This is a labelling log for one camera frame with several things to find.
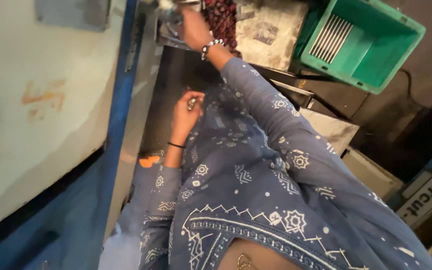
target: beaded bracelet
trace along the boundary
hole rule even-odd
[[[209,42],[208,45],[204,45],[202,47],[202,50],[201,50],[202,51],[201,60],[203,60],[203,61],[206,60],[206,55],[208,54],[209,47],[216,45],[216,44],[221,44],[224,46],[224,42],[222,39],[215,39],[215,40]]]

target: green plastic basket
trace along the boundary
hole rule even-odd
[[[309,11],[295,57],[313,71],[379,94],[425,31],[379,0],[331,0],[324,12]]]

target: white wall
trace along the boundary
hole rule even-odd
[[[42,25],[0,0],[0,221],[98,149],[107,133],[124,0],[103,33]]]

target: person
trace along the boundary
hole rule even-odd
[[[214,38],[200,13],[181,12],[201,52]],[[224,84],[174,107],[140,269],[432,269],[413,231],[289,100],[222,44],[206,57]]]

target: wrist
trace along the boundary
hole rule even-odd
[[[181,134],[172,134],[171,138],[169,139],[169,142],[172,144],[176,144],[179,146],[184,146],[184,143],[186,142],[186,138],[188,138],[188,135],[184,136]]]

